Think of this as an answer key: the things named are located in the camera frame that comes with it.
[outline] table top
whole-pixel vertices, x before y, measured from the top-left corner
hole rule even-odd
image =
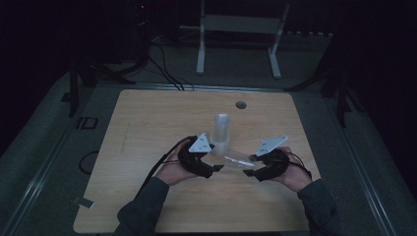
[[[236,107],[237,101],[247,104]],[[74,222],[79,233],[113,232],[117,212],[138,193],[150,169],[178,141],[209,133],[214,115],[230,116],[230,149],[254,154],[262,139],[286,135],[284,146],[299,155],[313,179],[320,178],[295,104],[279,92],[123,90],[107,128]],[[205,156],[208,164],[222,158]],[[250,232],[308,229],[295,193],[224,167],[209,179],[171,187],[157,232]]]

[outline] person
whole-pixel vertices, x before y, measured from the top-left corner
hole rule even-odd
[[[113,235],[155,235],[155,226],[169,188],[183,180],[197,177],[175,161],[178,160],[179,150],[187,142],[189,141],[183,142],[168,156],[169,162],[161,166],[138,197],[119,210],[119,225]],[[280,148],[285,152],[291,152],[289,147]],[[290,161],[300,163],[291,154],[288,154],[288,157]],[[310,235],[340,235],[337,205],[322,179],[313,182],[304,170],[289,165],[284,174],[271,181],[281,183],[297,193],[309,220]]]

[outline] black cable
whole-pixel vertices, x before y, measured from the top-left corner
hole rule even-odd
[[[176,78],[177,78],[177,77],[174,77],[174,76],[172,76],[171,74],[169,74],[169,72],[168,72],[168,70],[167,70],[167,68],[166,68],[165,53],[163,52],[162,47],[161,47],[161,46],[159,46],[157,43],[155,43],[155,42],[153,42],[153,41],[151,41],[151,42],[150,42],[150,45],[155,46],[155,47],[157,47],[157,48],[160,50],[160,52],[161,52],[161,54],[162,54],[162,64],[163,64],[163,70],[164,70],[164,72],[166,73],[166,76],[167,76],[167,77],[169,77],[169,78],[171,78],[172,80],[176,81],[176,82],[177,82],[177,83],[181,86],[181,89],[182,89],[182,90],[184,90],[183,85],[182,85],[182,84],[181,84],[178,80],[176,80]],[[179,77],[178,79],[182,80],[185,84],[187,84],[187,85],[191,86],[191,87],[192,87],[192,90],[194,90],[194,86],[193,86],[191,83],[189,83],[187,80],[185,80],[184,78],[180,78],[180,77]]]
[[[136,82],[133,82],[133,81],[126,80],[119,73],[110,70],[109,68],[107,68],[106,66],[101,64],[100,62],[98,62],[98,61],[96,61],[92,58],[89,58],[87,56],[83,57],[83,62],[86,63],[87,65],[90,65],[90,66],[94,67],[97,71],[106,74],[109,78],[111,78],[115,81],[118,81],[121,84],[134,85],[136,83]]]
[[[155,71],[152,71],[152,70],[149,70],[149,69],[147,69],[147,68],[144,68],[144,70],[145,71],[147,71],[147,72],[151,72],[151,73],[154,73],[154,74],[157,74],[157,75],[160,75],[160,76],[162,76],[163,77],[163,75],[162,74],[160,74],[160,73],[158,73],[158,72],[155,72]],[[191,87],[191,90],[194,90],[194,86],[193,86],[193,84],[191,84],[191,83],[189,83],[188,81],[186,81],[184,78],[181,78],[181,77],[175,77],[176,79],[179,79],[179,80],[182,80],[185,84],[187,84],[187,85],[189,85],[190,87]]]
[[[300,158],[298,155],[294,154],[293,152],[286,152],[285,154],[292,154],[292,155],[294,155],[295,157],[297,157],[297,158],[298,158],[298,160],[299,160],[299,161],[301,162],[301,164],[304,166],[303,161],[301,160],[301,158]]]
[[[150,170],[147,178],[144,181],[144,184],[142,184],[141,189],[139,190],[139,192],[136,194],[135,199],[138,197],[138,195],[141,193],[142,189],[147,185],[147,183],[150,181],[150,178],[153,176],[154,172],[156,171],[156,169],[159,167],[160,164],[163,163],[163,161],[169,156],[169,154],[174,151],[176,148],[178,148],[178,146],[180,146],[183,142],[190,140],[190,137],[184,138],[182,139],[180,142],[178,142],[174,147],[172,147],[172,149],[167,152],[165,155],[163,155],[160,160],[156,163],[156,165]]]
[[[178,161],[180,161],[180,160],[165,160],[165,161],[162,161],[162,163],[164,164],[164,163],[173,163],[173,162],[178,162]]]
[[[145,66],[148,64],[148,57],[145,59],[145,61],[141,61],[138,60],[135,62],[135,65],[131,66],[131,67],[127,67],[118,71],[115,71],[116,73],[119,73],[121,75],[127,75],[129,73],[133,73],[135,72],[135,74],[141,72],[141,70],[143,70],[145,68]]]
[[[97,153],[98,153],[98,150],[90,151],[89,153],[85,154],[85,155],[81,158],[81,160],[79,161],[79,168],[80,168],[80,170],[81,170],[83,173],[88,174],[88,175],[91,175],[91,172],[90,172],[90,171],[87,171],[87,170],[85,170],[85,169],[83,168],[83,162],[84,162],[84,161],[86,160],[86,158],[87,158],[87,157],[89,157],[91,154],[97,154]]]
[[[126,78],[131,78],[131,77],[133,77],[133,76],[136,76],[136,75],[138,75],[141,71],[143,71],[144,69],[145,69],[145,66],[144,66],[142,69],[140,69],[140,70],[136,71],[135,73],[132,73],[132,74],[130,74],[130,75],[128,75],[128,76],[126,76]]]
[[[168,70],[166,69],[166,63],[165,63],[165,53],[163,52],[162,47],[160,47],[158,44],[156,44],[156,43],[154,43],[154,42],[152,42],[152,43],[151,43],[151,45],[154,45],[154,46],[156,46],[157,48],[159,48],[160,52],[162,53],[162,64],[163,64],[163,69],[165,70],[166,75],[167,75],[169,78],[173,79],[174,77],[173,77],[173,76],[171,76],[171,75],[168,73]]]
[[[172,80],[171,78],[169,78],[167,75],[165,75],[165,73],[163,72],[163,69],[155,62],[153,61],[152,58],[149,58],[149,60],[151,61],[151,63],[153,63],[157,69],[159,69],[160,73],[162,73],[163,77],[165,77],[165,79],[170,82],[172,85],[174,85],[178,90],[181,90],[180,88],[178,88],[177,84],[176,84],[176,80]]]
[[[292,152],[285,152],[285,154],[292,154],[292,155],[294,155],[295,157],[297,157],[297,158],[298,158],[298,160],[300,161],[300,163],[301,163],[301,164],[298,164],[298,163],[292,162],[292,161],[290,161],[290,160],[280,160],[280,159],[274,159],[273,161],[283,162],[283,163],[286,163],[286,164],[292,164],[292,165],[295,165],[295,166],[297,166],[297,167],[301,168],[302,170],[304,170],[304,172],[306,172],[306,174],[310,177],[310,179],[313,179],[312,172],[310,172],[310,171],[309,171],[309,170],[308,170],[308,169],[304,166],[303,161],[301,160],[301,158],[300,158],[298,155],[296,155],[296,154],[294,154],[294,153],[292,153]]]

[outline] white stand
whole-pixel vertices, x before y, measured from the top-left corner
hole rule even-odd
[[[205,31],[206,30],[223,30],[223,31],[240,31],[240,32],[257,32],[257,33],[275,33],[273,46],[268,49],[268,56],[273,77],[281,78],[278,62],[276,60],[276,49],[282,36],[282,30],[289,11],[289,4],[285,9],[281,19],[276,18],[254,18],[254,17],[236,17],[236,16],[218,16],[206,15],[205,0],[202,0],[202,11],[200,16],[200,48],[197,59],[197,74],[202,75],[205,72]]]

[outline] white triangular object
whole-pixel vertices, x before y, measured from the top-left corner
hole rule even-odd
[[[281,136],[273,139],[265,139],[261,140],[261,145],[258,148],[257,156],[270,153],[275,148],[278,148],[282,145],[285,141],[288,140],[288,136]]]
[[[202,133],[199,138],[190,146],[189,152],[210,152],[208,137],[206,133]]]

